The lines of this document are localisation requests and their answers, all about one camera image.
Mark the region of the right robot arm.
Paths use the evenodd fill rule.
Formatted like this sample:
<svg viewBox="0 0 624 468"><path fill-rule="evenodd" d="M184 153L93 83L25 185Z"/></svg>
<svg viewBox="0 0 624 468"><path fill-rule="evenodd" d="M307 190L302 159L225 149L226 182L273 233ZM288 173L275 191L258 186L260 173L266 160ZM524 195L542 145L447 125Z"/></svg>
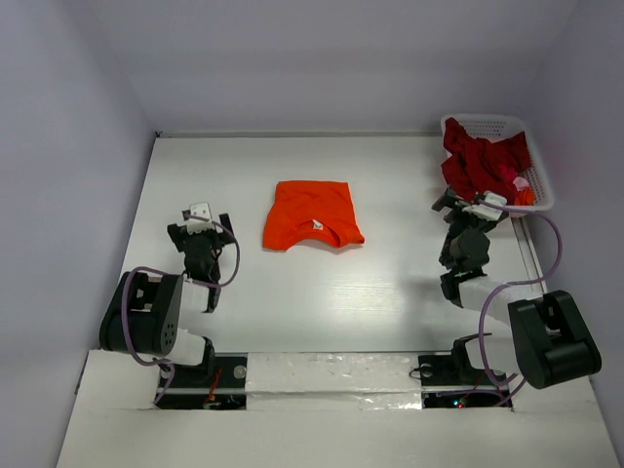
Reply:
<svg viewBox="0 0 624 468"><path fill-rule="evenodd" d="M433 204L435 212L446 210L448 232L439 256L446 273L441 289L453 305L479 314L476 338L479 352L463 349L448 359L450 374L470 382L483 371L490 382L505 386L488 361L486 319L493 317L511 330L517 374L535 389L544 389L598 373L603 366L599 348L573 296L562 290L534 295L528 287L550 278L556 268L531 280L499 282L484 268L489 262L488 233L508 215L524 215L527 209L508 207L492 192L469 202L447 188Z"/></svg>

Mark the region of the orange t shirt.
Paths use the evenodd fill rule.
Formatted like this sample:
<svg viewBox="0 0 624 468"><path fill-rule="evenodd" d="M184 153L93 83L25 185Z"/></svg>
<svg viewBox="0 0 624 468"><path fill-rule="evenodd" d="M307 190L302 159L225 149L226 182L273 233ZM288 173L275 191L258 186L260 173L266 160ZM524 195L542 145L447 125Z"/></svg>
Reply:
<svg viewBox="0 0 624 468"><path fill-rule="evenodd" d="M362 245L349 184L327 180L286 180L276 185L262 246L285 252L308 240L334 249Z"/></svg>

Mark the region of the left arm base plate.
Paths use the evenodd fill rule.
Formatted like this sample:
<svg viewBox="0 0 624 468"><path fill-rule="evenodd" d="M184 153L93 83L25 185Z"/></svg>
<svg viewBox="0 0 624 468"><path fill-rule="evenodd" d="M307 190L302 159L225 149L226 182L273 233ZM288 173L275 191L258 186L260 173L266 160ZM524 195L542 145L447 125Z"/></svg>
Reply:
<svg viewBox="0 0 624 468"><path fill-rule="evenodd" d="M247 354L217 354L214 368L175 365L175 375L156 404L161 410L244 410Z"/></svg>

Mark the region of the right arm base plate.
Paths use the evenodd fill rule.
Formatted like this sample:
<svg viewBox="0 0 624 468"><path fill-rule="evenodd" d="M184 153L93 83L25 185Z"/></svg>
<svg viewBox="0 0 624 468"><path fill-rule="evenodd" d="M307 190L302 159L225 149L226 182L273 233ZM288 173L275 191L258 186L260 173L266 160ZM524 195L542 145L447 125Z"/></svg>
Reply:
<svg viewBox="0 0 624 468"><path fill-rule="evenodd" d="M450 353L419 355L409 375L420 383L426 410L492 408L510 394L508 387L495 387L483 370Z"/></svg>

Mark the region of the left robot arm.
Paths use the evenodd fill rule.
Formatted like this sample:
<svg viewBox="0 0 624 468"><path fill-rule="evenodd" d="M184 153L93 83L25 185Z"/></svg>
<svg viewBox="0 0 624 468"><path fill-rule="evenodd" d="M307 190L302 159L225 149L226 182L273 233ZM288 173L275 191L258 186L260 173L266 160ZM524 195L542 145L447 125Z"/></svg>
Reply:
<svg viewBox="0 0 624 468"><path fill-rule="evenodd" d="M138 267L125 272L100 324L98 339L105 351L132 356L145 367L171 372L181 364L170 353L177 336L183 284L208 290L204 312L215 312L221 291L219 259L227 246L238 245L229 214L212 218L206 209L182 212L183 224L170 224L167 233L183 255L180 273Z"/></svg>

